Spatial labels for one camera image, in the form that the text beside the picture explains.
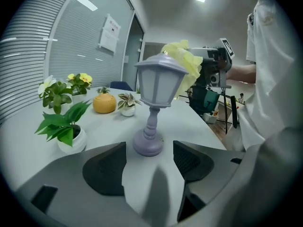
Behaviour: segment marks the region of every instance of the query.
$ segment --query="white plant pot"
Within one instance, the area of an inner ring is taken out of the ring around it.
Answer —
[[[64,115],[69,109],[70,109],[70,104],[61,104],[61,115]],[[53,108],[48,108],[45,107],[43,108],[43,112],[46,112],[47,114],[55,114]]]
[[[136,112],[136,106],[122,108],[122,109],[120,109],[120,112],[125,117],[133,116],[134,113]]]
[[[59,141],[58,139],[57,139],[57,143],[60,150],[62,150],[67,155],[76,154],[84,150],[87,143],[87,135],[84,129],[80,127],[80,133],[76,138],[72,140],[72,147]]]
[[[71,100],[73,105],[79,102],[87,101],[87,94],[73,95],[71,96]]]

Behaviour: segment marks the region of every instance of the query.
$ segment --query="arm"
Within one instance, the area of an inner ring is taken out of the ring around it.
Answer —
[[[256,65],[232,66],[226,73],[227,80],[256,83]]]

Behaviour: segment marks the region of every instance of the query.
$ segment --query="door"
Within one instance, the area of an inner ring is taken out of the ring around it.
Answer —
[[[136,88],[137,68],[134,66],[140,58],[143,30],[134,16],[126,45],[122,81],[125,81],[133,91]]]

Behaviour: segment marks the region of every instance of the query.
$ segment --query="lamp base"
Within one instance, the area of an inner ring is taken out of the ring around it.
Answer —
[[[139,130],[134,135],[134,149],[145,157],[156,156],[163,149],[162,136],[157,132],[153,140],[148,140],[143,136],[143,130]]]

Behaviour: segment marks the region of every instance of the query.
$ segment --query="yellow cloth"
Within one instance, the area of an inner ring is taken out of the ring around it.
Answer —
[[[203,57],[194,56],[191,52],[188,52],[187,49],[188,41],[181,40],[180,43],[166,44],[161,50],[161,53],[165,53],[174,58],[179,62],[180,66],[184,67],[188,72],[188,74],[184,76],[175,96],[179,96],[188,90],[200,76]]]

